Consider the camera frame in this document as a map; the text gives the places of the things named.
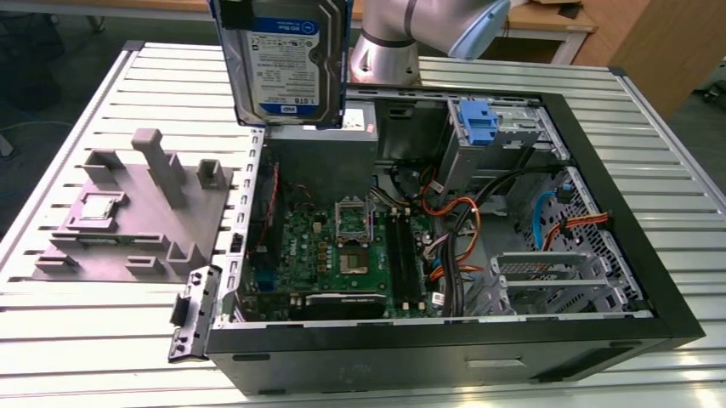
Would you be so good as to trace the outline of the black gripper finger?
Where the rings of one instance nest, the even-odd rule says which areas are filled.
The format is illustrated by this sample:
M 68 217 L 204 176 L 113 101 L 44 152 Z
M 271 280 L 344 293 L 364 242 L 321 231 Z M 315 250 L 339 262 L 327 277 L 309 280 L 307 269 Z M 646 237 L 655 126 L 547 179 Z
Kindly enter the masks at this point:
M 227 30 L 248 30 L 252 27 L 252 1 L 220 0 L 219 18 Z

